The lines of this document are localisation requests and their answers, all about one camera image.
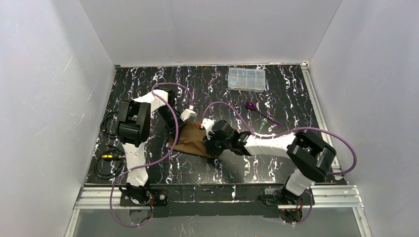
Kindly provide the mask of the brown burlap napkin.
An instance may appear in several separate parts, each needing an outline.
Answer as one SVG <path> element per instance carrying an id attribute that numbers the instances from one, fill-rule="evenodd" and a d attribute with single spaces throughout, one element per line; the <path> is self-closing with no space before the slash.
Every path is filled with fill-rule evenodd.
<path id="1" fill-rule="evenodd" d="M 180 133 L 174 150 L 205 158 L 216 158 L 216 156 L 207 153 L 203 142 L 205 136 L 206 132 L 199 129 L 199 122 L 188 121 Z"/>

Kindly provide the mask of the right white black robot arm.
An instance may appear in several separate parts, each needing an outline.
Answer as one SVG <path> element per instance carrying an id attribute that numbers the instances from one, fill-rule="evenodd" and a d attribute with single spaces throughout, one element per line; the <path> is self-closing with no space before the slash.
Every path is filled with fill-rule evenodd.
<path id="1" fill-rule="evenodd" d="M 324 182 L 336 156 L 336 150 L 309 129 L 281 136 L 238 132 L 225 120 L 204 119 L 199 128 L 205 131 L 206 152 L 216 157 L 225 150 L 239 156 L 269 155 L 289 158 L 296 170 L 279 190 L 265 194 L 270 203 L 291 203 L 314 183 Z"/>

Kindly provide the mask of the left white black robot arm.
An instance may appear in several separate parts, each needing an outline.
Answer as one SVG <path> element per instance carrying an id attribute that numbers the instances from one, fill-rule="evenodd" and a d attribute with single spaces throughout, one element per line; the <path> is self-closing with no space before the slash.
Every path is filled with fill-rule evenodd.
<path id="1" fill-rule="evenodd" d="M 182 113 L 175 110 L 175 98 L 172 90 L 156 89 L 136 99 L 121 102 L 116 132 L 125 152 L 127 175 L 126 187 L 120 187 L 120 191 L 138 204 L 145 204 L 152 199 L 145 167 L 145 142 L 150 135 L 151 113 L 160 113 L 172 137 L 181 133 L 189 117 L 196 114 L 192 105 Z"/>

